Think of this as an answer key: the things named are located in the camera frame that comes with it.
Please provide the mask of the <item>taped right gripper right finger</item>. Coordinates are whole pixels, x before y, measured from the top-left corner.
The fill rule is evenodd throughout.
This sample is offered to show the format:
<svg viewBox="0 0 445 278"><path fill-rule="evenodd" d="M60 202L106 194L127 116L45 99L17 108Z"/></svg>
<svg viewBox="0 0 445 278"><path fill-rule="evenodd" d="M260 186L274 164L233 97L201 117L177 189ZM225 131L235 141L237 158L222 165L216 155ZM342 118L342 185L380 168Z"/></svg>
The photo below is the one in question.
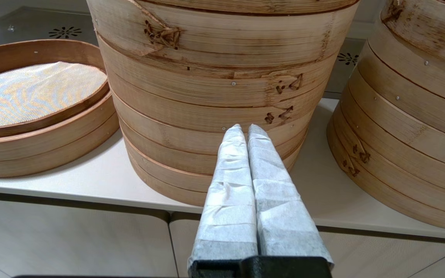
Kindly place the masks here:
<svg viewBox="0 0 445 278"><path fill-rule="evenodd" d="M269 135L252 124L248 154L261 255L333 259Z"/></svg>

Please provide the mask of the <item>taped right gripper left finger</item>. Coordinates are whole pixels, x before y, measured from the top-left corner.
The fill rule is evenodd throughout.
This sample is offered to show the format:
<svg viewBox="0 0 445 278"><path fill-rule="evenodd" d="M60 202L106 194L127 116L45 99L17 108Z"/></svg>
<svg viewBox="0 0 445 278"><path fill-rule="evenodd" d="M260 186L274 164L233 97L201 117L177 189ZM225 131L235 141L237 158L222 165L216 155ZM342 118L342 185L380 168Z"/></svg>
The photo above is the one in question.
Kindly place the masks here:
<svg viewBox="0 0 445 278"><path fill-rule="evenodd" d="M229 128L219 146L188 268L196 261L258 255L256 206L245 134Z"/></svg>

